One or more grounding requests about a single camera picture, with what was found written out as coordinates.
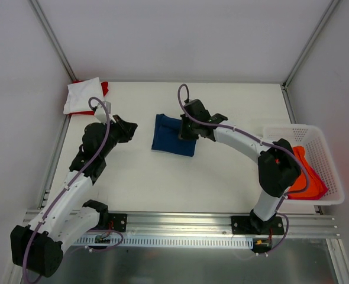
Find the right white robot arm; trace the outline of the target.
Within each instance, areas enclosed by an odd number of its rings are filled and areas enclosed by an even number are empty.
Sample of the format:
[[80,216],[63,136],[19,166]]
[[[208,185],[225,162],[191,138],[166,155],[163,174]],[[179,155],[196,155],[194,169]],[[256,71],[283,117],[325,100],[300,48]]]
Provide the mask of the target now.
[[245,155],[258,166],[261,194],[250,212],[247,231],[266,234],[274,222],[277,210],[287,190],[301,175],[290,143],[281,138],[266,142],[243,130],[237,130],[222,114],[210,115],[199,99],[185,100],[182,106],[179,138],[207,138],[225,144]]

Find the blue printed t shirt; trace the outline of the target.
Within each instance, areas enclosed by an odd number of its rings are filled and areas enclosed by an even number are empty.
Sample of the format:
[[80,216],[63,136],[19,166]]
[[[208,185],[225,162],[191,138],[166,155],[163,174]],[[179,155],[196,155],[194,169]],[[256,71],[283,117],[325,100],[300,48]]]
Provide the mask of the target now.
[[179,138],[181,120],[170,118],[165,114],[157,114],[151,149],[166,153],[193,157],[196,140],[181,140]]

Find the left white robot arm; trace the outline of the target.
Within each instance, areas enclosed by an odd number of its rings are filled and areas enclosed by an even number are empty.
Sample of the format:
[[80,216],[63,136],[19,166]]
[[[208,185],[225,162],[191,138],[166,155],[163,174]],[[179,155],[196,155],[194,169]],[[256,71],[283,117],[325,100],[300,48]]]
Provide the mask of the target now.
[[67,250],[88,230],[102,231],[109,223],[108,206],[86,201],[71,217],[75,205],[89,192],[106,168],[106,157],[121,143],[132,140],[138,125],[118,115],[105,123],[87,125],[61,191],[26,226],[11,231],[13,264],[50,277]]

